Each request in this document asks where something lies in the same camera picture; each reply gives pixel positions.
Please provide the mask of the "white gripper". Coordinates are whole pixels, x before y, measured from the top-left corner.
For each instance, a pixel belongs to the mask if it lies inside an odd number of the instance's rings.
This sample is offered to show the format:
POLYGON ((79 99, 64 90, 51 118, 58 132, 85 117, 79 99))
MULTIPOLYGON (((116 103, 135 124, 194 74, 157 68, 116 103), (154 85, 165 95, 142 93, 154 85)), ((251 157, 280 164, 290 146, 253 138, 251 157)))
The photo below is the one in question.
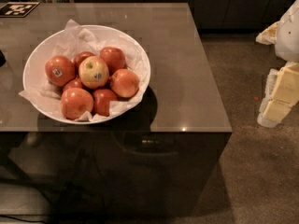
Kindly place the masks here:
POLYGON ((287 61, 279 70, 270 70, 257 118, 260 125, 274 128, 299 102, 299 0, 295 0, 279 22, 259 33, 256 41, 264 45, 276 43, 276 55, 287 61))

